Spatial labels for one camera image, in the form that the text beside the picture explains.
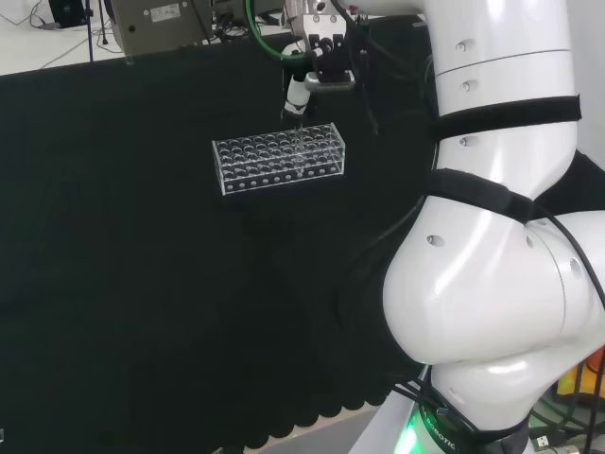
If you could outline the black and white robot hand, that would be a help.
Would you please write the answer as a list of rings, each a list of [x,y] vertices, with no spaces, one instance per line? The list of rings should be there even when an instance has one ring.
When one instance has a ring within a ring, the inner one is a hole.
[[[284,107],[281,118],[289,128],[300,129],[306,118],[311,93],[305,86],[308,73],[315,71],[309,57],[302,60],[286,61],[283,66]]]

